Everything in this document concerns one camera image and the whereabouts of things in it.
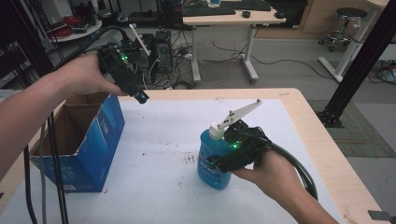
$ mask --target black metal frame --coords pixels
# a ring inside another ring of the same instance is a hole
[[[339,120],[353,95],[373,69],[379,57],[396,35],[396,0],[389,0],[373,30],[361,47],[355,60],[346,71],[343,80],[330,102],[317,115],[325,127],[342,126]]]

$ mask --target green mat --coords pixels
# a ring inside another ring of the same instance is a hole
[[[321,112],[329,101],[308,100],[308,103],[315,112]],[[396,158],[396,153],[353,102],[346,106],[340,120],[345,128],[326,130],[346,157]]]

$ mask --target cardboard box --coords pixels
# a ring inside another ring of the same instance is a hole
[[[55,116],[55,134],[65,192],[100,192],[105,184],[125,121],[117,96],[98,92],[78,95]],[[31,162],[39,168],[39,141]],[[43,144],[45,175],[56,183],[50,140]]]

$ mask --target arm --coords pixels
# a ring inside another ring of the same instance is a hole
[[[262,165],[233,173],[259,187],[299,223],[337,223],[303,187],[294,167],[274,151],[262,155]]]
[[[98,91],[125,95],[104,79],[96,54],[86,54],[1,103],[0,181],[56,106],[75,94]]]

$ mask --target wooden cabinet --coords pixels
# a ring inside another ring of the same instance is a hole
[[[344,20],[337,16],[336,9],[339,7],[357,7],[369,11],[370,7],[365,0],[309,0],[305,8],[300,27],[298,29],[270,29],[260,28],[256,34],[257,38],[279,38],[279,39],[316,39],[323,37],[323,34],[338,30]],[[370,33],[375,21],[366,32]],[[357,28],[353,28],[355,21],[348,25],[347,33],[354,35]]]

